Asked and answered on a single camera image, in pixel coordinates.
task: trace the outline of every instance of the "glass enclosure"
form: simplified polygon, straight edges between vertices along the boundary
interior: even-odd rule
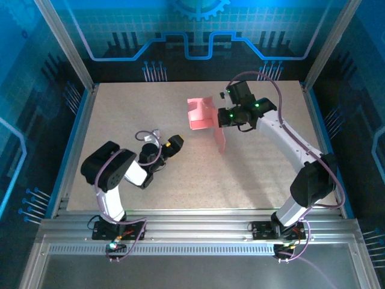
[[[95,82],[304,80],[346,1],[52,1]]]
[[[384,76],[385,2],[365,0],[314,85],[363,232],[385,228]]]
[[[304,81],[346,0],[52,4],[94,82],[223,81],[245,70]],[[0,0],[0,39],[0,287],[17,288],[87,91],[32,0]],[[367,231],[385,228],[384,76],[385,2],[364,0],[313,90]]]
[[[84,87],[33,1],[0,0],[0,39],[0,287],[17,288]]]

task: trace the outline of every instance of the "black mounting plate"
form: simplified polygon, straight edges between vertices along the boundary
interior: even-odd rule
[[[138,222],[132,225],[124,225],[125,232],[133,231],[130,234],[125,235],[122,238],[122,241],[129,241],[129,240],[136,240],[138,237],[138,234],[143,226],[144,222]],[[144,239],[145,232],[143,232],[140,235],[139,240]],[[105,222],[97,221],[94,223],[93,233],[92,233],[92,240],[106,240],[111,241],[117,237],[117,233],[114,230],[111,230],[109,227],[105,225]]]
[[[303,223],[298,222],[293,228],[301,230],[304,229],[304,225]],[[277,238],[270,221],[250,222],[249,229],[253,234],[253,240],[275,240]],[[287,234],[284,233],[281,238],[287,241],[294,241],[298,239],[298,235],[290,229]],[[300,238],[301,240],[306,239],[306,233],[304,230],[301,232]]]

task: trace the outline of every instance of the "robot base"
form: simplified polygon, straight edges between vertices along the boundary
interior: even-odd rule
[[[250,222],[253,240],[306,240],[303,223],[298,222],[288,228],[277,228],[272,222]]]
[[[100,218],[94,223],[92,240],[114,240],[117,236],[123,236],[122,241],[136,240],[144,222],[138,222],[132,225],[114,225]],[[144,239],[143,232],[139,240]]]

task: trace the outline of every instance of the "aluminum frame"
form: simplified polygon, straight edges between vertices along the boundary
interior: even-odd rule
[[[348,0],[348,2],[343,7],[342,11],[338,15],[337,20],[335,21],[324,45],[321,48],[321,51],[317,55],[312,67],[309,70],[309,73],[305,79],[305,91],[308,92],[312,89],[316,79],[321,74],[326,62],[328,61],[331,53],[339,43],[339,40],[342,37],[342,34],[345,32],[348,27],[350,20],[353,18],[356,10],[361,4],[362,0]]]
[[[63,198],[57,216],[42,220],[20,288],[39,287],[47,255],[104,255],[108,242],[92,240],[92,231],[87,229],[88,220],[98,212],[72,213],[66,210],[67,203]],[[130,211],[130,218],[148,218],[146,236],[135,255],[272,255],[269,245],[276,240],[254,241],[248,225],[269,220],[274,211]],[[381,288],[357,220],[343,219],[339,210],[326,209],[313,210],[307,220],[312,228],[310,245],[347,244],[361,288]],[[252,249],[261,247],[267,248],[264,254]]]
[[[91,92],[94,87],[94,82],[83,63],[79,52],[76,50],[76,47],[73,44],[66,28],[60,20],[58,13],[54,9],[54,6],[50,0],[34,0],[34,2],[42,13],[52,33],[56,37],[61,49],[70,61],[73,69],[78,74],[85,89]]]

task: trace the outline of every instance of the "beige tabletop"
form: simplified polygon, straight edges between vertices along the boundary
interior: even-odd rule
[[[319,149],[309,112],[298,81],[278,81],[283,95],[283,117]],[[120,183],[123,207],[140,209],[277,208],[290,196],[295,172],[283,154],[265,136],[226,128],[226,151],[218,153],[212,129],[189,128],[187,99],[214,97],[224,107],[219,92],[227,82],[102,83],[94,103],[68,210],[97,210],[93,189],[80,174],[82,162],[111,140],[136,153],[142,142],[134,134],[159,128],[162,141],[180,134],[182,150],[154,174],[141,190]],[[266,81],[248,82],[256,99],[267,97],[278,104],[277,92]],[[324,200],[333,204],[332,194]]]

